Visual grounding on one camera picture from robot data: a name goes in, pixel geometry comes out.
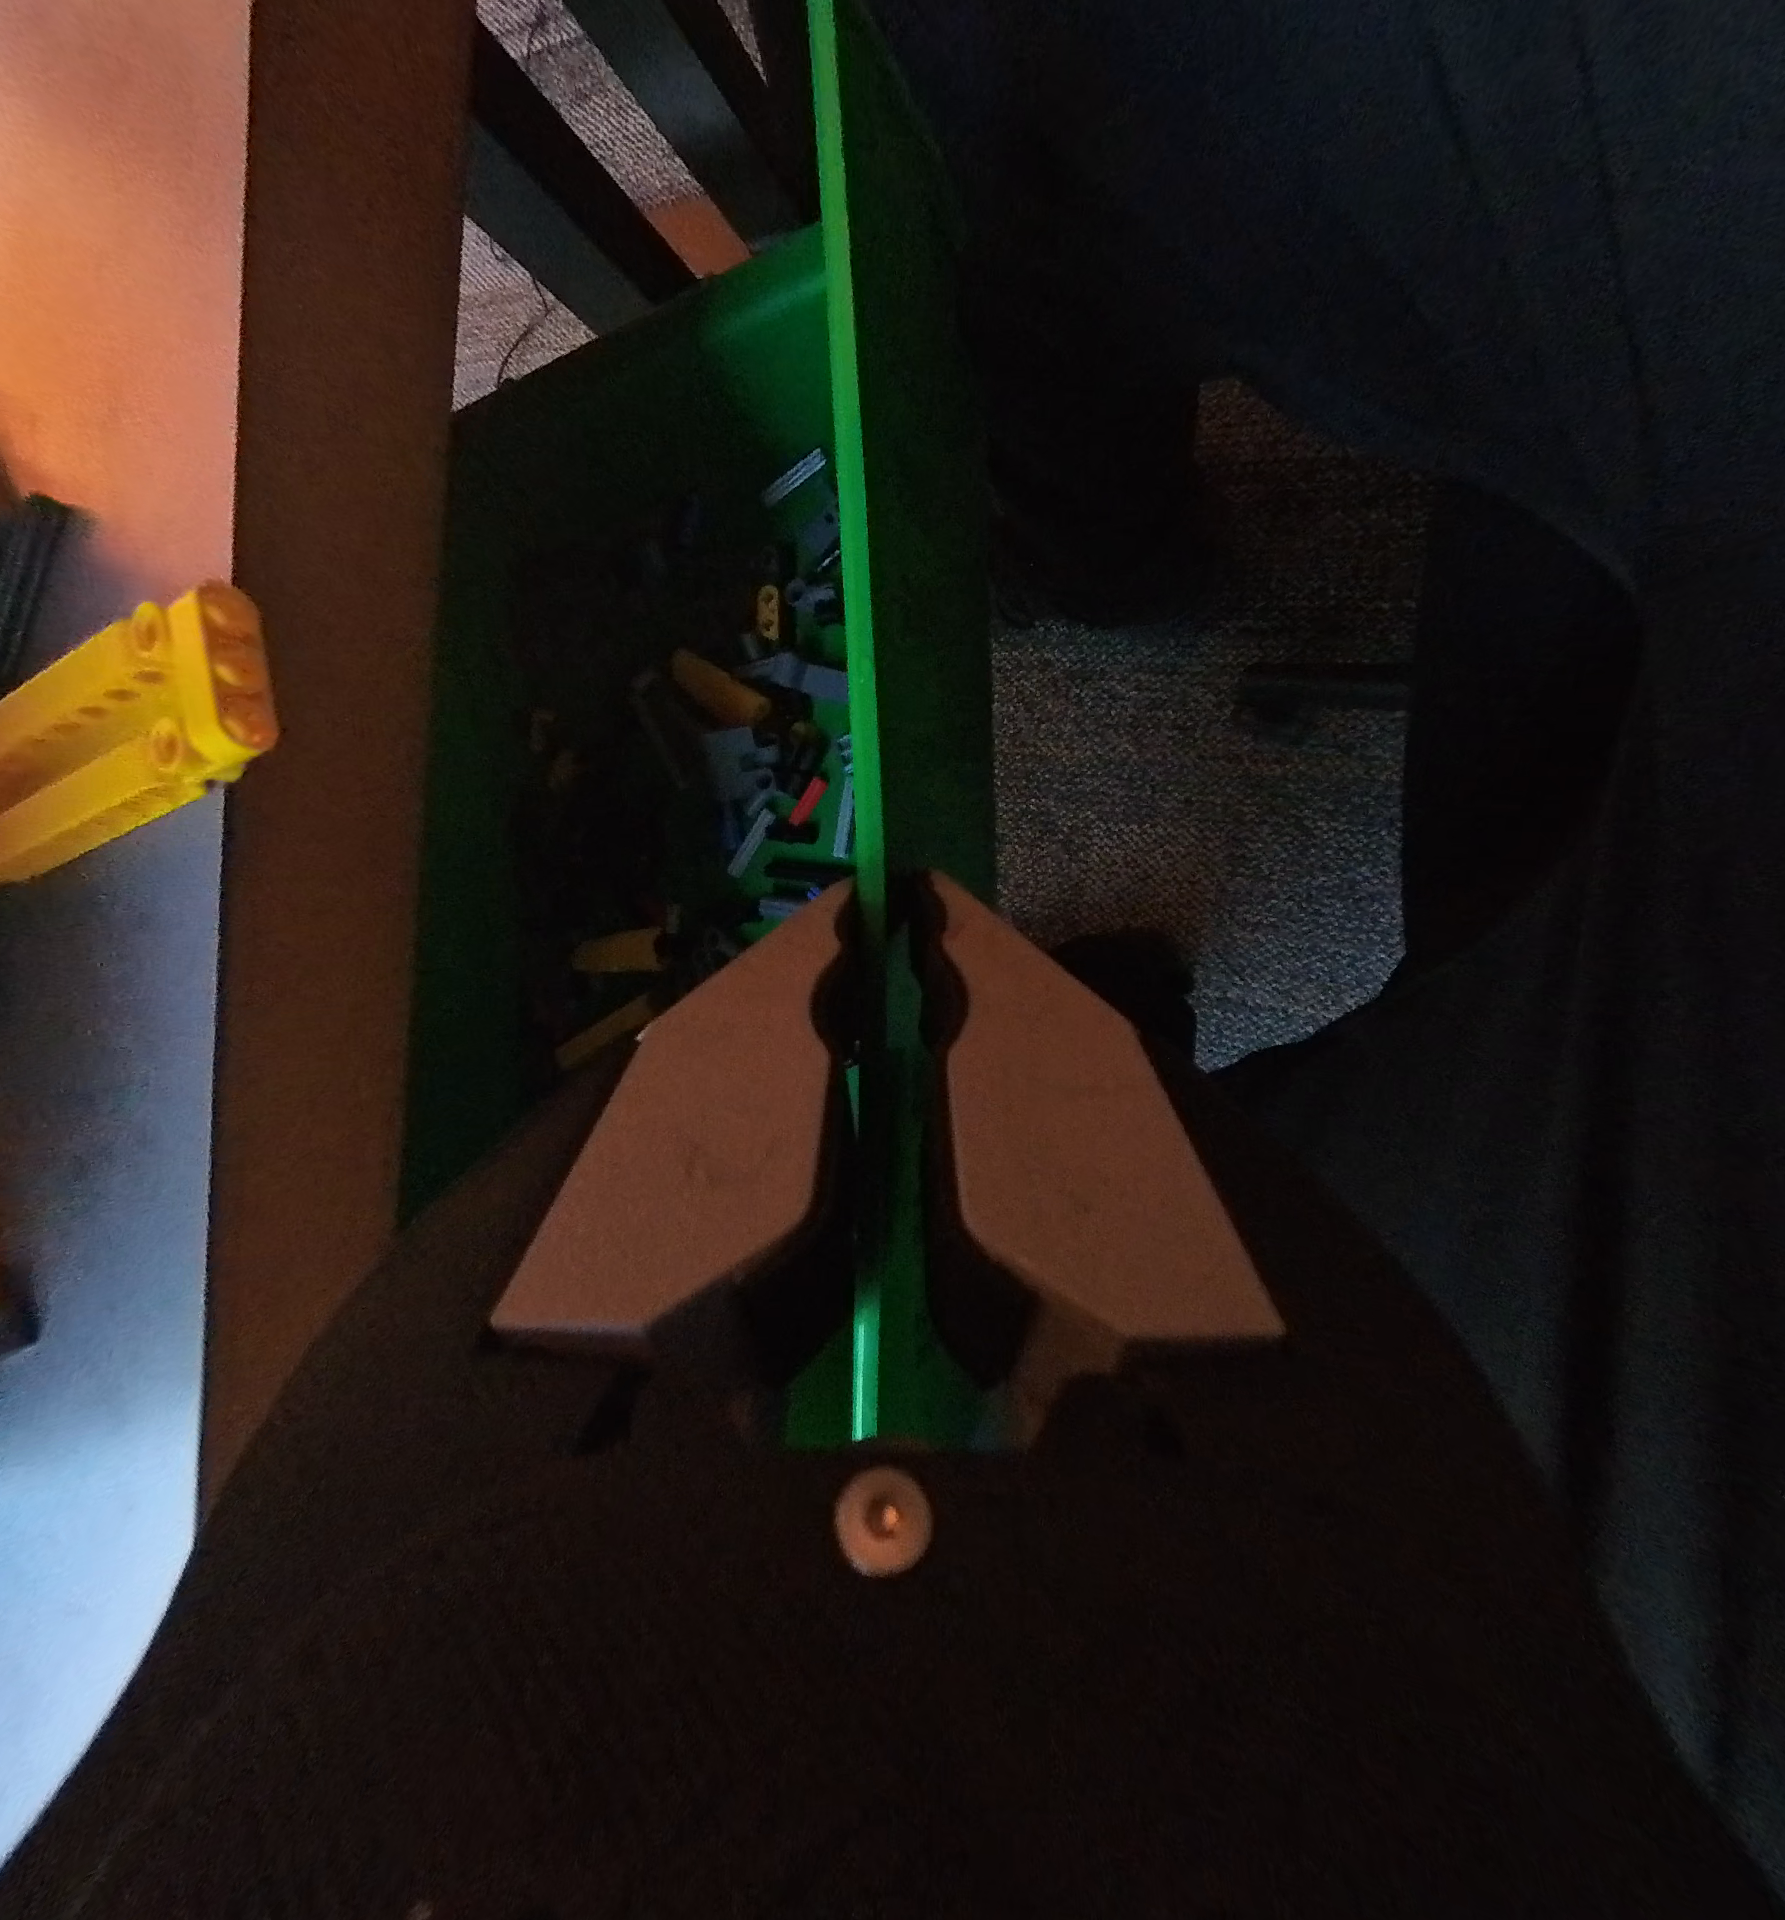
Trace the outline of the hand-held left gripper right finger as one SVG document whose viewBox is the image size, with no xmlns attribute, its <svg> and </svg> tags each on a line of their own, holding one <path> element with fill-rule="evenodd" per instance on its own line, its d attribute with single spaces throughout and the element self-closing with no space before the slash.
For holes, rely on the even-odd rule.
<svg viewBox="0 0 1785 1920">
<path fill-rule="evenodd" d="M 1248 1356 L 1285 1317 L 1132 1021 L 945 871 L 911 891 L 932 1068 L 928 1317 L 1032 1444 L 1079 1380 Z"/>
</svg>

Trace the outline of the green plastic storage box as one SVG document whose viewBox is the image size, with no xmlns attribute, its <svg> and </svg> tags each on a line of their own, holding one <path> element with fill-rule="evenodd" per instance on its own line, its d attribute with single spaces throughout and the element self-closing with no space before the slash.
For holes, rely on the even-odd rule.
<svg viewBox="0 0 1785 1920">
<path fill-rule="evenodd" d="M 789 1449 L 833 1451 L 951 1444 L 976 1422 L 976 1386 L 924 1305 L 932 1068 L 908 921 L 923 871 L 993 894 L 995 759 L 945 165 L 870 7 L 807 6 L 807 20 L 817 220 L 475 400 L 453 427 L 401 1215 L 463 1174 L 523 1096 L 558 1083 L 611 1095 L 645 1031 L 571 1071 L 545 1068 L 525 1034 L 512 825 L 518 574 L 675 493 L 751 511 L 771 476 L 825 446 L 855 730 L 855 864 L 837 879 L 855 882 L 859 914 L 844 1068 L 855 1288 L 809 1366 L 756 1395 Z"/>
</svg>

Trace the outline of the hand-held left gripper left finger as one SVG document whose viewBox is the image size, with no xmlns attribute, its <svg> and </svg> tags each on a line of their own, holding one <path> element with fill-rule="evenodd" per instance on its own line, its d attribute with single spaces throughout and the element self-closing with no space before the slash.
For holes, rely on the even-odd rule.
<svg viewBox="0 0 1785 1920">
<path fill-rule="evenodd" d="M 487 1329 L 556 1356 L 783 1392 L 852 1305 L 855 882 L 633 1045 Z"/>
</svg>

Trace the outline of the pile of toy building pieces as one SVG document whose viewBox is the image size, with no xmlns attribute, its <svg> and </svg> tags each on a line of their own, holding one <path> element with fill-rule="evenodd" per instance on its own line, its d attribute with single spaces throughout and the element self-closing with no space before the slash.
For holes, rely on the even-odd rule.
<svg viewBox="0 0 1785 1920">
<path fill-rule="evenodd" d="M 545 1068 L 637 1037 L 852 871 L 841 503 L 825 446 L 751 511 L 675 493 L 518 574 L 513 869 Z"/>
</svg>

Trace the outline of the yellow long building brick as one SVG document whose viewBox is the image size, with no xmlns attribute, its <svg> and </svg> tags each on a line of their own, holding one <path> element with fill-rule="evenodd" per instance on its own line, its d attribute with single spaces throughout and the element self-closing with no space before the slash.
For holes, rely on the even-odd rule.
<svg viewBox="0 0 1785 1920">
<path fill-rule="evenodd" d="M 278 738 L 248 594 L 138 607 L 0 699 L 0 887 L 203 799 Z"/>
</svg>

